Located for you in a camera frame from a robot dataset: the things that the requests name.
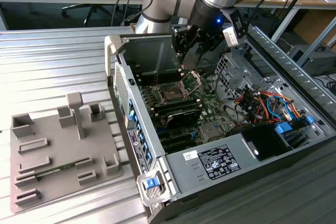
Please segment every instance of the white sticker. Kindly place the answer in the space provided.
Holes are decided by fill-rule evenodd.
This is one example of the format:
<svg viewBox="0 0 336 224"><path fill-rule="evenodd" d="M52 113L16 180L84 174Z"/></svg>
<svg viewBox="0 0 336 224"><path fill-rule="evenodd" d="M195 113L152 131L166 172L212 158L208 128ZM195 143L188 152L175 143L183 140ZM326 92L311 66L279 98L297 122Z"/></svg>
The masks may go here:
<svg viewBox="0 0 336 224"><path fill-rule="evenodd" d="M187 161L187 160L191 160L193 158L197 158L198 155L197 155L197 150L194 150L194 151L191 151L191 152L186 152L186 153L183 153L183 156L184 156L184 159Z"/></svg>

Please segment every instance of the blue connector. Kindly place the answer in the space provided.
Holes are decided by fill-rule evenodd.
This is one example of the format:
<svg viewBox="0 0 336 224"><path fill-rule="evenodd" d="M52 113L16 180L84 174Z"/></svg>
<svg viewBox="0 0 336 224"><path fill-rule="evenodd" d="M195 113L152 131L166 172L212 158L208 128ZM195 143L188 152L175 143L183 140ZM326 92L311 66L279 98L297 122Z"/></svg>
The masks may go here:
<svg viewBox="0 0 336 224"><path fill-rule="evenodd" d="M150 152L147 153L146 159L148 160L149 163L152 161L152 154Z"/></svg>
<svg viewBox="0 0 336 224"><path fill-rule="evenodd" d="M280 133L280 134L284 134L288 131L291 131L293 128L289 125L289 123L285 122L285 123L279 123L276 127L276 130Z"/></svg>
<svg viewBox="0 0 336 224"><path fill-rule="evenodd" d="M313 123L313 122L315 122L315 119L314 119L311 115L307 116L307 117L306 117L306 120L307 120L307 122L310 123L310 124Z"/></svg>
<svg viewBox="0 0 336 224"><path fill-rule="evenodd" d="M146 153L146 151L147 151L148 149L149 149L149 148L148 148L148 144L145 142L145 143L143 144L143 152Z"/></svg>
<svg viewBox="0 0 336 224"><path fill-rule="evenodd" d="M152 189L154 187L157 187L160 185L160 181L158 178L154 177L154 178L149 178L149 179L146 179L144 182L143 182L143 185L145 186L145 189L146 190L149 190L149 189Z"/></svg>
<svg viewBox="0 0 336 224"><path fill-rule="evenodd" d="M135 117L135 111L134 110L131 110L130 114L128 115L128 119L129 120L133 120Z"/></svg>
<svg viewBox="0 0 336 224"><path fill-rule="evenodd" d="M143 133L140 133L140 143L143 144L143 142L145 141L145 136L143 135Z"/></svg>

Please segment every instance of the black plastic part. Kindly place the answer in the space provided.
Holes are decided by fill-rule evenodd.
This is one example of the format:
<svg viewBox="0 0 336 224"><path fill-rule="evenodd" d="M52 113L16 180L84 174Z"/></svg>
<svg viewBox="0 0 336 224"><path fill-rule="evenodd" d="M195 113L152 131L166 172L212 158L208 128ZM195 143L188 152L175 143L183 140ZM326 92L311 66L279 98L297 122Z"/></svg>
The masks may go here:
<svg viewBox="0 0 336 224"><path fill-rule="evenodd" d="M216 33L222 31L224 15L219 8L209 6L203 0L196 0L191 11L188 25L196 26L205 32Z"/></svg>
<svg viewBox="0 0 336 224"><path fill-rule="evenodd" d="M197 122L199 116L201 115L201 110L192 110L185 111L179 114L173 114L170 116L170 120L167 123L167 129L173 129L181 126L181 122L183 125L188 125Z"/></svg>
<svg viewBox="0 0 336 224"><path fill-rule="evenodd" d="M258 151L256 157L259 161L279 156L290 150L276 133L275 126L271 123L247 124L245 127L234 129L233 132L241 133L247 143L253 143Z"/></svg>

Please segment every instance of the ventilation grille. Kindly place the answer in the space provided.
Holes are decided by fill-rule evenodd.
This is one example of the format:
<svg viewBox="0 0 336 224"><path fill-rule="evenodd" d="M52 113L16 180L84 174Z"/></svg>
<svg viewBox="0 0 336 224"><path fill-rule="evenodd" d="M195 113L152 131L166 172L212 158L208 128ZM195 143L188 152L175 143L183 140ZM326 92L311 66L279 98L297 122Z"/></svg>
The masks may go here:
<svg viewBox="0 0 336 224"><path fill-rule="evenodd" d="M124 82L124 79L122 77L122 74L120 72L119 66L116 66L115 68L115 75L116 75L116 87L117 87L117 95L119 99L119 103L121 103L123 110L125 112L125 115L128 115L128 92L127 88Z"/></svg>
<svg viewBox="0 0 336 224"><path fill-rule="evenodd" d="M228 60L228 58L226 56L224 56L219 61L218 65L217 65L217 73L222 73L221 83L224 86L224 91L225 91L226 95L228 97L232 97L234 99L237 99L237 98L239 98L240 95L235 90L231 89L230 84L229 84L228 80L226 79L225 74L222 72L223 69L231 68L231 67L235 67L235 66Z"/></svg>

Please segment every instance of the gray plastic tray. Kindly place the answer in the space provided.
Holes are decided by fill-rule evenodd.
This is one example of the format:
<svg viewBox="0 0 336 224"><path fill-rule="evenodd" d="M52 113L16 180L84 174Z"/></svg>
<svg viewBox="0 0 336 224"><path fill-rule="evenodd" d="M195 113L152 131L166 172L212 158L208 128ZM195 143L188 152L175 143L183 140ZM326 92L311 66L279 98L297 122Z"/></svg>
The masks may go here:
<svg viewBox="0 0 336 224"><path fill-rule="evenodd" d="M28 114L13 116L10 133L12 212L40 205L123 173L108 120L99 104L80 110L85 132L85 138L81 140L73 112L67 107L58 108L58 111L59 115L35 120ZM67 118L60 122L60 116Z"/></svg>

